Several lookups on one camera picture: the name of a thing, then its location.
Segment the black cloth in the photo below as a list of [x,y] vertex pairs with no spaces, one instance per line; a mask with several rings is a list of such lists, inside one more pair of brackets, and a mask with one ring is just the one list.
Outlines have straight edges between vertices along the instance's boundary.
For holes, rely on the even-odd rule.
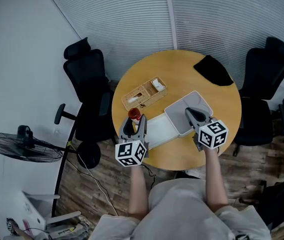
[[230,86],[233,83],[225,67],[211,55],[195,64],[194,68],[207,80],[218,86]]

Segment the wooden floor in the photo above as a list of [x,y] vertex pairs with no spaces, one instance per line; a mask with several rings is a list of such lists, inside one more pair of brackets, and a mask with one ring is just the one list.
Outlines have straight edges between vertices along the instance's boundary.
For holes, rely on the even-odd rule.
[[[264,146],[242,147],[238,157],[233,157],[232,144],[220,156],[223,180],[225,182],[230,204],[239,210],[245,206],[238,202],[239,197],[245,200],[256,200],[261,192],[259,183],[267,180],[268,186],[284,180],[284,137],[278,136],[273,142]],[[125,216],[129,198],[130,177],[129,168],[124,168],[115,160],[115,147],[113,143],[103,141],[98,143],[101,148],[102,158],[98,166],[91,169],[91,173],[108,190],[110,198],[120,216]],[[68,159],[78,165],[76,155],[68,154]],[[173,179],[175,172],[164,171],[149,166],[156,174],[156,184]],[[205,167],[195,169],[200,178],[205,178]],[[144,168],[147,186],[153,182]],[[92,229],[99,221],[101,215],[114,215],[112,207],[107,203],[103,193],[98,189],[95,181],[79,173],[66,161],[61,185],[61,199],[57,202],[57,215],[80,210],[91,223]],[[272,238],[284,239],[284,223],[272,231]]]

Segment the white wall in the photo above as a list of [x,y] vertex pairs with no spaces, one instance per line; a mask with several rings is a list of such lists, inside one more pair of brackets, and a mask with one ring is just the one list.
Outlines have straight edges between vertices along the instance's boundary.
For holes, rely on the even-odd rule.
[[[0,132],[29,125],[38,139],[65,147],[73,122],[55,125],[54,117],[62,103],[74,114],[80,107],[62,68],[65,47],[77,40],[51,0],[0,0]],[[53,194],[59,167],[0,155],[0,238],[14,191]]]

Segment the wicker basket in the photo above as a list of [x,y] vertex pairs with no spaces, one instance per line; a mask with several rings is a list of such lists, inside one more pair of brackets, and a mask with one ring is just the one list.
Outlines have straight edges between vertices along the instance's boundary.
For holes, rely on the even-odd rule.
[[[158,81],[165,87],[164,90],[158,91],[155,88],[153,84],[153,81],[155,79],[158,79]],[[160,77],[157,76],[126,94],[124,97],[122,97],[122,102],[127,111],[132,108],[138,108],[139,110],[143,110],[144,108],[150,106],[165,95],[167,95],[166,84],[162,81]],[[137,99],[133,102],[128,102],[133,97],[137,97]]]

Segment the hand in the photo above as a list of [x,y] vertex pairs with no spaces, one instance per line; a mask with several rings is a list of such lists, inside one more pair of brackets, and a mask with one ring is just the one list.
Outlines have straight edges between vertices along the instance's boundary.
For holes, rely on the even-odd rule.
[[209,147],[203,145],[203,150],[205,152],[205,155],[217,154],[217,149],[216,148],[210,149]]

